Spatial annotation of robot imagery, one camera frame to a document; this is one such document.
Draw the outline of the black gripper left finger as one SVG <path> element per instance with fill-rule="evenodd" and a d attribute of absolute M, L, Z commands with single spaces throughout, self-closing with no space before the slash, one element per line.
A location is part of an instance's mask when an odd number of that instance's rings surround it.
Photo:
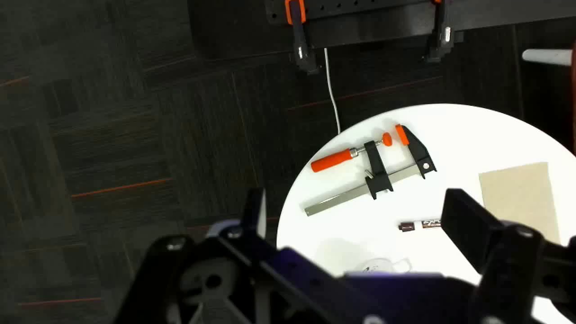
<path fill-rule="evenodd" d="M 250 189 L 245 203 L 245 212 L 241 218 L 241 227 L 256 232 L 257 236 L 266 236 L 266 191 Z"/>

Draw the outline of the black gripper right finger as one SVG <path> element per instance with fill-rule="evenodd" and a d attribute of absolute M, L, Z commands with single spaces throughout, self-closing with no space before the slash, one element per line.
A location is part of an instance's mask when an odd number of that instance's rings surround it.
<path fill-rule="evenodd" d="M 448 189 L 441 212 L 441 229 L 466 257 L 482 272 L 504 225 L 463 189 Z"/>

